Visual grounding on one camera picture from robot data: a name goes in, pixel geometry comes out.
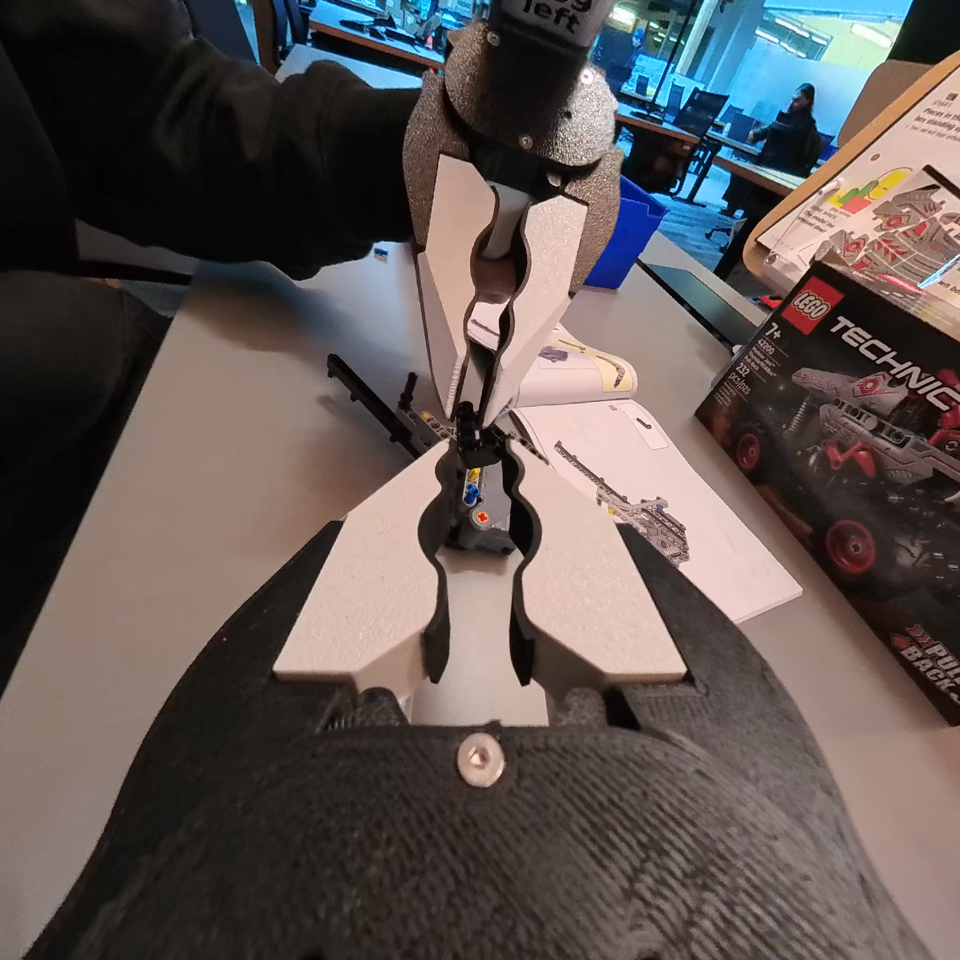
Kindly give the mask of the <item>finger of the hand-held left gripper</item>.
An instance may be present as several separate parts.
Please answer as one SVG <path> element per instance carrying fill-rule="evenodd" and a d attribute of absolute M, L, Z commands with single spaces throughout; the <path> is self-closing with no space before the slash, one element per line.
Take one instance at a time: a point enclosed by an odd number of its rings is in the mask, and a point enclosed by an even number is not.
<path fill-rule="evenodd" d="M 461 402 L 469 366 L 467 322 L 476 302 L 474 257 L 497 213 L 497 193 L 474 164 L 442 153 L 426 243 L 415 267 L 431 378 L 450 422 Z"/>
<path fill-rule="evenodd" d="M 570 284 L 587 207 L 559 194 L 532 204 L 519 226 L 526 255 L 522 281 L 507 302 L 508 328 L 494 357 L 481 423 L 490 426 L 512 401 L 522 380 L 570 305 Z"/>

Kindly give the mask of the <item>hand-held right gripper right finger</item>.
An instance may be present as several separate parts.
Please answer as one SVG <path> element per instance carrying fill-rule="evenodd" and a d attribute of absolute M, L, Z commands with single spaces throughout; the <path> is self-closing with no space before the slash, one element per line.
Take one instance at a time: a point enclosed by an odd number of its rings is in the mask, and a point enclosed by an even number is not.
<path fill-rule="evenodd" d="M 628 529 L 513 439 L 504 487 L 521 557 L 509 627 L 519 682 L 565 697 L 683 680 L 687 664 L 631 555 Z"/>

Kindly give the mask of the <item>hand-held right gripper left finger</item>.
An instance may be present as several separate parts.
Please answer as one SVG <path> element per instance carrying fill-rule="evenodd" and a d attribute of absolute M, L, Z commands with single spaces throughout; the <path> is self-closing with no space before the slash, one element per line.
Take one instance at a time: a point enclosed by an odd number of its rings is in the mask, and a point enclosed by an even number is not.
<path fill-rule="evenodd" d="M 454 443 L 439 443 L 351 510 L 273 664 L 283 681 L 412 694 L 450 657 Z"/>

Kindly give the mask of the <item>grey toy brick assembly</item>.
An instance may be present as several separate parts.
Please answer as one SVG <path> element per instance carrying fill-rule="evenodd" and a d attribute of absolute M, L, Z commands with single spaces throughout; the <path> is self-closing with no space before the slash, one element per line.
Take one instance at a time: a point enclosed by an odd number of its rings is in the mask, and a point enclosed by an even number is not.
<path fill-rule="evenodd" d="M 510 556 L 516 545 L 510 534 L 512 500 L 505 487 L 502 456 L 510 434 L 497 425 L 482 432 L 482 447 L 492 461 L 468 465 L 458 452 L 450 533 L 447 545 Z"/>

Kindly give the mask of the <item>person's left forearm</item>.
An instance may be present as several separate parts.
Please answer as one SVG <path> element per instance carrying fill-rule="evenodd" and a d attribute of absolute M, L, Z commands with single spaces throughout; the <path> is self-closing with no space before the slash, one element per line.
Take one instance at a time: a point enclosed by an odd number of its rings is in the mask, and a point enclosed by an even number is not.
<path fill-rule="evenodd" d="M 141 247 L 310 279 L 412 238 L 402 153 L 418 96 L 329 61 L 278 81 L 190 41 L 91 161 L 78 219 Z"/>

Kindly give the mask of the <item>grey desk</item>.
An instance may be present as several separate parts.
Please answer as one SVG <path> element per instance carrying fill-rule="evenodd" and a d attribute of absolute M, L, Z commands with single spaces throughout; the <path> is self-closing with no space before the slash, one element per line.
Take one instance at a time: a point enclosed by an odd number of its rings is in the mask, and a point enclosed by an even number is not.
<path fill-rule="evenodd" d="M 76 881 L 167 696 L 242 603 L 406 463 L 327 377 L 340 354 L 435 406 L 405 246 L 296 284 L 198 270 L 2 702 L 2 958 Z M 937 958 L 958 958 L 958 728 L 949 727 L 693 414 L 729 354 L 651 277 L 564 317 L 630 360 L 637 398 L 801 584 L 742 626 L 796 701 L 871 861 Z"/>

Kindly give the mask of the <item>person's left hand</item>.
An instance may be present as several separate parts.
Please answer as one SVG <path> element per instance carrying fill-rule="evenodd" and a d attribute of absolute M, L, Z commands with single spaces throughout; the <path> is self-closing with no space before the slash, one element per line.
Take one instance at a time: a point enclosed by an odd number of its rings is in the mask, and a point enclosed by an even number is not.
<path fill-rule="evenodd" d="M 471 264 L 476 301 L 483 304 L 505 305 L 518 292 L 522 277 L 510 257 L 489 259 L 477 256 Z"/>

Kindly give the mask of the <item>blue plastic bin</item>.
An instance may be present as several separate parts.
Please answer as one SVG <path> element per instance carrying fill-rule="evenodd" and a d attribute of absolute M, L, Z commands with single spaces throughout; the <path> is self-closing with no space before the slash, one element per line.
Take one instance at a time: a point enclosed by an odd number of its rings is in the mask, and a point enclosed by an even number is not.
<path fill-rule="evenodd" d="M 618 290 L 635 266 L 650 239 L 660 228 L 667 207 L 628 177 L 620 178 L 616 225 L 584 286 Z"/>

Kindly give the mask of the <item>white instruction booklet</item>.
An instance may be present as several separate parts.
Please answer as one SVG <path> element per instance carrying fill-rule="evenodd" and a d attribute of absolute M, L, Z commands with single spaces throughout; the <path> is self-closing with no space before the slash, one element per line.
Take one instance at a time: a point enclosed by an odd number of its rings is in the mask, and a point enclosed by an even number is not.
<path fill-rule="evenodd" d="M 801 585 L 636 401 L 638 386 L 627 359 L 558 323 L 510 404 L 510 424 L 734 623 L 799 598 Z"/>

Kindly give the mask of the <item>black flat panel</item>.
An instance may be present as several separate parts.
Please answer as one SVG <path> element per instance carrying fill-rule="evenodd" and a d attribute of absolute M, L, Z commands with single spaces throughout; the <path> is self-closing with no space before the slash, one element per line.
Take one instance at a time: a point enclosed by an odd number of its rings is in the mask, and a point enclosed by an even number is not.
<path fill-rule="evenodd" d="M 760 330 L 759 324 L 729 304 L 691 271 L 651 265 L 642 259 L 638 259 L 636 265 L 732 354 L 750 343 Z"/>

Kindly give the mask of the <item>white table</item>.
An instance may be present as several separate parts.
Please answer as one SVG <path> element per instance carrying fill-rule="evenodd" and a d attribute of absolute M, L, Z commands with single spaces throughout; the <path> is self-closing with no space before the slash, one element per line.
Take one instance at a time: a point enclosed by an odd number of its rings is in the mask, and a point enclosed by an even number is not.
<path fill-rule="evenodd" d="M 423 83 L 426 67 L 407 64 L 386 66 L 304 44 L 296 44 L 275 73 L 279 82 L 302 74 L 318 63 L 342 66 L 368 86 L 378 90 L 418 90 Z"/>

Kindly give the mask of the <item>long black brick beam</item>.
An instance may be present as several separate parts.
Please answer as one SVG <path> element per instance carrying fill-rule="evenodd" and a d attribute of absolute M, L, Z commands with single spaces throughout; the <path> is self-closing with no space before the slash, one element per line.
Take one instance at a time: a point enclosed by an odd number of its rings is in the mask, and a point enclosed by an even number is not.
<path fill-rule="evenodd" d="M 389 441 L 414 459 L 451 440 L 450 427 L 428 411 L 419 411 L 414 403 L 409 411 L 399 409 L 399 402 L 391 408 L 338 354 L 327 355 L 326 369 L 329 378 L 341 381 L 346 387 L 350 401 L 360 403 L 385 429 Z"/>

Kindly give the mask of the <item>row of office desks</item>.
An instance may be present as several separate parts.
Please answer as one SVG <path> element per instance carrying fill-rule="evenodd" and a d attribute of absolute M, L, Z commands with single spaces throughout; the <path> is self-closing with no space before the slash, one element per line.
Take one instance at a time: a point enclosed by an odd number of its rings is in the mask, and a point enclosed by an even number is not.
<path fill-rule="evenodd" d="M 435 49 L 427 49 L 406 43 L 399 30 L 383 27 L 378 29 L 377 35 L 370 35 L 368 30 L 353 30 L 345 26 L 344 19 L 349 19 L 362 27 L 368 27 L 374 21 L 372 16 L 366 16 L 365 8 L 360 8 L 353 2 L 347 3 L 346 6 L 340 2 L 317 2 L 307 11 L 306 19 L 308 37 L 312 42 L 320 44 L 320 38 L 324 38 L 327 43 L 337 41 L 349 44 L 388 59 L 393 69 L 437 72 L 442 69 L 445 61 L 443 54 L 445 44 L 441 41 L 437 43 Z M 682 160 L 690 161 L 695 153 L 703 150 L 703 165 L 691 184 L 689 192 L 685 196 L 678 191 L 671 193 L 672 197 L 685 204 L 695 207 L 700 205 L 696 195 L 714 167 L 726 171 L 732 177 L 754 184 L 762 188 L 765 193 L 777 198 L 788 196 L 803 182 L 802 178 L 792 174 L 721 155 L 719 152 L 724 148 L 740 148 L 741 145 L 736 141 L 727 141 L 720 135 L 698 139 L 694 134 L 674 124 L 656 123 L 651 116 L 636 110 L 632 102 L 618 102 L 616 122 L 619 127 L 643 131 L 652 137 L 678 143 L 679 156 Z"/>

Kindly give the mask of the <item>black toy set box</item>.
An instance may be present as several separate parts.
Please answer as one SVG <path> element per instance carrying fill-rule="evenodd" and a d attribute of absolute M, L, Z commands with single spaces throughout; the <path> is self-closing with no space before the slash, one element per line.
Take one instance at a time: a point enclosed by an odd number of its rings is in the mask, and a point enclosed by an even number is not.
<path fill-rule="evenodd" d="M 816 261 L 695 417 L 958 727 L 958 341 Z"/>

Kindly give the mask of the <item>cardboard box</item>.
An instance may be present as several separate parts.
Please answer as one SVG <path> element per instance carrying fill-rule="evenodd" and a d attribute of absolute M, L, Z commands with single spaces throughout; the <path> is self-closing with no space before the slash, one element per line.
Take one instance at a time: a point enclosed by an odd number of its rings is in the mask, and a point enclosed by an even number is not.
<path fill-rule="evenodd" d="M 944 78 L 942 64 L 887 59 L 870 74 L 837 136 L 844 149 L 864 129 L 887 117 L 890 126 L 923 100 Z"/>

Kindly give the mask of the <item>person's body in black clothing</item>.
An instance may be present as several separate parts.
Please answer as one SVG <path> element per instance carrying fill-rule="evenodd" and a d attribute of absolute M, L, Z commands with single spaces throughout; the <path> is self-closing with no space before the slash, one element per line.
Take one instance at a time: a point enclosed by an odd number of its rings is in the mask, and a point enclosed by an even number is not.
<path fill-rule="evenodd" d="M 2 2 L 2 682 L 162 340 L 79 275 L 75 222 L 190 249 L 161 115 L 191 43 L 183 2 Z"/>

